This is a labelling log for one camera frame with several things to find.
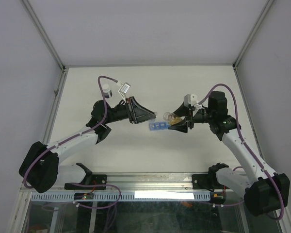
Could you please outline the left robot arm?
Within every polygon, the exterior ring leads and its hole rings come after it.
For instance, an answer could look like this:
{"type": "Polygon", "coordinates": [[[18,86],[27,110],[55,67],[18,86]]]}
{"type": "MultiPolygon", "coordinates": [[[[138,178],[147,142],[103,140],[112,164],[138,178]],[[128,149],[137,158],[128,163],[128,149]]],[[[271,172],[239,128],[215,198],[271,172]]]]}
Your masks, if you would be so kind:
{"type": "Polygon", "coordinates": [[[105,182],[95,177],[93,172],[82,163],[63,165],[63,161],[81,150],[94,146],[109,135],[109,123],[129,120],[139,124],[156,118],[156,114],[142,105],[134,97],[121,100],[111,107],[105,100],[97,101],[91,112],[89,122],[71,136],[43,144],[33,143],[19,169],[26,188],[44,193],[53,186],[65,189],[86,189],[98,185],[102,189],[105,182]]]}

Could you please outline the white cap pill bottle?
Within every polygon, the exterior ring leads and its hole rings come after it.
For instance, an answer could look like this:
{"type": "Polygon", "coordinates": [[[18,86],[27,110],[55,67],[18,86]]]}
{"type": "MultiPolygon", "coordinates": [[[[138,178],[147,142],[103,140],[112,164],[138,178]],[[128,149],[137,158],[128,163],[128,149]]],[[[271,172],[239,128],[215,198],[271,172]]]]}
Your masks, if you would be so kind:
{"type": "Polygon", "coordinates": [[[102,85],[102,91],[103,91],[103,96],[107,99],[113,96],[111,87],[107,83],[102,85]]]}

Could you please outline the blue weekly pill organizer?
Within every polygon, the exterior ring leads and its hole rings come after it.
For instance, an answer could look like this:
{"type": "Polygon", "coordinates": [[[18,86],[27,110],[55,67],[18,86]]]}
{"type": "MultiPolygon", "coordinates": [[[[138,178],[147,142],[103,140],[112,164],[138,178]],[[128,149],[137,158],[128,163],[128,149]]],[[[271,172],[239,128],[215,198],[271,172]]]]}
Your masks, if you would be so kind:
{"type": "Polygon", "coordinates": [[[150,131],[168,130],[169,126],[170,125],[166,121],[150,121],[149,122],[150,131]]]}

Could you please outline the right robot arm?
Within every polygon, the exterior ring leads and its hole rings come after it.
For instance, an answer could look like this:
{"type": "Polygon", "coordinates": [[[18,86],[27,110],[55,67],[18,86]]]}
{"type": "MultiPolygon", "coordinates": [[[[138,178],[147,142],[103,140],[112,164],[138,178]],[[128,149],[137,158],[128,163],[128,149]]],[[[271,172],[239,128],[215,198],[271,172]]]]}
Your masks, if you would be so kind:
{"type": "Polygon", "coordinates": [[[163,118],[169,129],[182,133],[187,133],[197,123],[207,123],[211,132],[236,157],[245,175],[236,173],[224,163],[217,163],[209,167],[206,179],[199,185],[209,191],[221,185],[228,187],[244,200],[252,215],[279,210],[276,220],[280,220],[288,204],[289,178],[284,173],[278,174],[250,148],[242,135],[238,117],[228,114],[224,92],[212,91],[207,100],[208,105],[203,106],[196,95],[188,94],[178,109],[165,113],[163,118]]]}

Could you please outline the amber pill bottle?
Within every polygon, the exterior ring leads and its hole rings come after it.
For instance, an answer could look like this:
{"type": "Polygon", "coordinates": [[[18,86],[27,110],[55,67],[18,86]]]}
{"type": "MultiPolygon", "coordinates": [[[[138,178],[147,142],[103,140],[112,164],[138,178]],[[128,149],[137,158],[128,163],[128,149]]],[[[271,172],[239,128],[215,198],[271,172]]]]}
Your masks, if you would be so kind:
{"type": "Polygon", "coordinates": [[[163,119],[170,125],[175,125],[180,123],[183,119],[174,113],[166,112],[163,115],[163,119]]]}

